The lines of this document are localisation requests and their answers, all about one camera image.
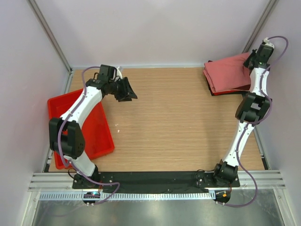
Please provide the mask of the pink t shirt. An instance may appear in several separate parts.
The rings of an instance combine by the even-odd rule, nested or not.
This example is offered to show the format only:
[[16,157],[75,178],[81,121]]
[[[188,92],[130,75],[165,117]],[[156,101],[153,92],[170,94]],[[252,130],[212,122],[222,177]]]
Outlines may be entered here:
[[211,90],[216,93],[251,85],[250,71],[243,65],[249,55],[243,53],[205,63],[203,73]]

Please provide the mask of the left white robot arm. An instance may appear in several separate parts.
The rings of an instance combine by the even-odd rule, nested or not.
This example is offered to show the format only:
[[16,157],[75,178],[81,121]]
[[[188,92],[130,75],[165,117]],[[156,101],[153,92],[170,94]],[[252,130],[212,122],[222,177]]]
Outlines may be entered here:
[[122,75],[120,67],[100,65],[95,77],[83,80],[83,90],[75,103],[61,116],[49,121],[50,149],[58,153],[64,166],[71,165],[89,188],[99,185],[96,165],[85,152],[82,126],[94,107],[106,95],[113,95],[118,102],[137,98],[128,77]]

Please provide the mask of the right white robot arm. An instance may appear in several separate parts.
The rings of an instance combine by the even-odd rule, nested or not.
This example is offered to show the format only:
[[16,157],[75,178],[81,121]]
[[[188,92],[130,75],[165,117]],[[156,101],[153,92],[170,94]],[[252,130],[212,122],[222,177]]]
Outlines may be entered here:
[[212,174],[212,182],[216,186],[228,186],[238,179],[239,161],[246,142],[255,125],[270,109],[271,101],[267,97],[266,83],[270,66],[268,61],[274,48],[271,42],[263,41],[244,62],[244,66],[250,71],[251,86],[235,114],[238,126],[233,142]]

